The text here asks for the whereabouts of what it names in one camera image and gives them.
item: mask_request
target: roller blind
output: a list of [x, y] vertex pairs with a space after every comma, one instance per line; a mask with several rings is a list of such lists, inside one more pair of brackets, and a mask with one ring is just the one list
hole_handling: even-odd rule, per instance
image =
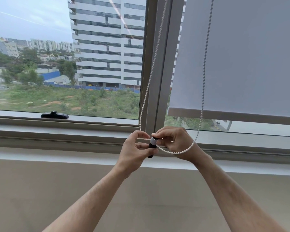
[[[187, 0], [168, 115], [200, 117], [211, 0]], [[290, 125], [290, 0], [215, 0], [204, 117]]]

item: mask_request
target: building facade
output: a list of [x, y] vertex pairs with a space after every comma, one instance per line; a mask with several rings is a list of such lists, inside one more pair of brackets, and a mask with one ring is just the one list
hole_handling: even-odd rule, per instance
[[78, 81], [139, 87], [146, 0], [70, 0]]
[[12, 57], [19, 57], [19, 52], [15, 42], [9, 42], [0, 39], [0, 52]]

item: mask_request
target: forearm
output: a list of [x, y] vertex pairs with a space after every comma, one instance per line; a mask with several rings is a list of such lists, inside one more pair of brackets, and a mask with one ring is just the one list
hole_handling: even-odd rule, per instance
[[232, 232], [285, 231], [205, 152], [194, 165], [212, 191]]
[[92, 232], [124, 179], [114, 167], [43, 232]]

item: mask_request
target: window handle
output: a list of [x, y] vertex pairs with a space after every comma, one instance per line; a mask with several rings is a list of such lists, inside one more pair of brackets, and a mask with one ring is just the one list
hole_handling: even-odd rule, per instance
[[43, 113], [41, 118], [67, 119], [69, 116], [67, 114], [57, 113], [57, 111], [51, 111]]

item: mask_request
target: sky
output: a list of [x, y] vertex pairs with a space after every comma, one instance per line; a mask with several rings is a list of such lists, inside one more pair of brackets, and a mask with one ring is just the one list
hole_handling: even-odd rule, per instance
[[68, 0], [0, 0], [0, 37], [72, 42]]

